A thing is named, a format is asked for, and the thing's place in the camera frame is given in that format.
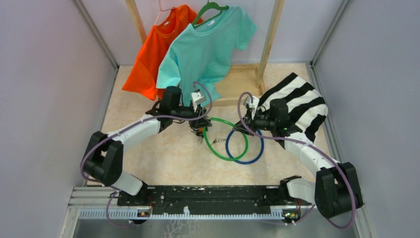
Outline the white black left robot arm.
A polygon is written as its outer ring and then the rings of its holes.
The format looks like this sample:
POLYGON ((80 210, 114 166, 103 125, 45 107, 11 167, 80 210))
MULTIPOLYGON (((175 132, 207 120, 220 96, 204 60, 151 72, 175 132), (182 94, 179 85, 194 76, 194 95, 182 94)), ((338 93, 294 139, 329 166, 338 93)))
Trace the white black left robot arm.
POLYGON ((202 106, 206 100, 212 102, 210 92, 203 84, 193 85, 199 88, 194 88, 187 106, 182 104, 182 90, 169 86, 162 99, 136 122, 111 133, 93 133, 80 164, 82 177, 129 194, 136 205, 145 204, 149 198, 148 185, 123 170, 124 152, 164 131, 174 120, 188 121, 193 132, 210 127, 207 116, 210 110, 202 106))

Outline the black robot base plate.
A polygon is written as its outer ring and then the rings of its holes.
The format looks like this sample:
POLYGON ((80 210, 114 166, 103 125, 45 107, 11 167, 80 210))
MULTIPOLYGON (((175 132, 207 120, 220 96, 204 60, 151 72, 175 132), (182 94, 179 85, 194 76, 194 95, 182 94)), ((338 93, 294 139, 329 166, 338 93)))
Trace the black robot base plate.
POLYGON ((137 195, 121 192, 118 206, 147 206, 154 215, 178 215, 188 207, 191 215, 268 215, 275 206, 296 209, 296 198, 286 197, 279 186, 151 185, 137 195))

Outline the black-headed padlock keys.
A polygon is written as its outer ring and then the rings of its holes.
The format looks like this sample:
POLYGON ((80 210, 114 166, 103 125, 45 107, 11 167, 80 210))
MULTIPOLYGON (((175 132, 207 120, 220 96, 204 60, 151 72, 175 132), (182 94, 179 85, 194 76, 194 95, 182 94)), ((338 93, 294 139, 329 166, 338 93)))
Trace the black-headed padlock keys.
POLYGON ((199 135, 199 136, 198 136, 198 142, 199 142, 200 144, 202 144, 202 143, 203 143, 203 140, 204 140, 204 136, 203 136, 203 135, 199 135))

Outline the silver cable lock keys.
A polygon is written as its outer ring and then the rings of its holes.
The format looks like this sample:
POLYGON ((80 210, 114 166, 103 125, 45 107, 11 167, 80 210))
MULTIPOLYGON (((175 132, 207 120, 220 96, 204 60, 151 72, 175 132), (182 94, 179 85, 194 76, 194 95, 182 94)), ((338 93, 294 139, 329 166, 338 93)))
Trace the silver cable lock keys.
POLYGON ((226 141, 226 139, 222 139, 222 138, 217 138, 215 140, 212 141, 211 145, 216 144, 216 143, 221 143, 226 141))

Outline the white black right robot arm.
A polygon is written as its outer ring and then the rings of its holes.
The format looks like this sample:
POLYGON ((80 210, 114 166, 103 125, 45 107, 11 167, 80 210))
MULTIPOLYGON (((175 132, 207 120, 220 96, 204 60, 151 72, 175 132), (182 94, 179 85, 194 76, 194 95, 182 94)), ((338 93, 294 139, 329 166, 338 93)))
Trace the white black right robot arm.
POLYGON ((355 166, 349 162, 340 163, 317 148, 291 121, 284 100, 272 100, 268 113, 262 113, 258 103, 258 98, 246 97, 244 105, 247 111, 244 116, 239 116, 237 128, 251 135, 257 135, 257 130, 270 131, 272 135, 266 139, 279 142, 315 177, 314 182, 301 177, 285 179, 284 187, 279 190, 281 202, 292 204, 301 199, 315 205, 328 221, 350 213, 353 222, 357 209, 364 204, 355 166))

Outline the green cable lock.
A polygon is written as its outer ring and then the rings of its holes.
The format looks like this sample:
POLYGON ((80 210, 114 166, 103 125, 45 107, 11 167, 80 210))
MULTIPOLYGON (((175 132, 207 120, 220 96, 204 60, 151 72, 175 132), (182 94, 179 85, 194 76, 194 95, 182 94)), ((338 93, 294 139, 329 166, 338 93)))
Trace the green cable lock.
MULTIPOLYGON (((227 120, 224 120, 224 119, 220 119, 220 118, 214 118, 214 117, 212 117, 212 118, 210 118, 211 120, 214 120, 214 121, 216 121, 216 122, 220 122, 220 123, 223 123, 223 124, 226 124, 226 125, 229 125, 229 126, 231 126, 231 127, 234 127, 234 124, 233 123, 231 123, 231 122, 229 122, 229 121, 227 121, 227 120)), ((204 137, 204 141, 206 142, 206 145, 208 146, 208 148, 210 149, 210 151, 214 154, 214 155, 216 155, 218 158, 220 158, 220 159, 222 159, 222 160, 225 160, 225 161, 238 161, 238 160, 240 160, 242 157, 244 157, 245 156, 245 154, 246 154, 246 152, 248 151, 248 148, 249 148, 249 142, 248 142, 248 139, 247 139, 247 137, 246 137, 246 135, 245 134, 242 134, 243 135, 243 137, 244 137, 244 140, 245 140, 245 148, 244 148, 244 151, 238 156, 238 157, 225 157, 225 156, 222 156, 222 155, 220 155, 219 153, 217 153, 214 149, 213 149, 213 147, 212 147, 212 145, 211 145, 211 143, 210 143, 210 141, 209 141, 209 139, 208 139, 208 136, 207 136, 207 130, 208 130, 208 128, 207 127, 204 127, 203 129, 202 129, 202 132, 203 132, 203 137, 204 137)))

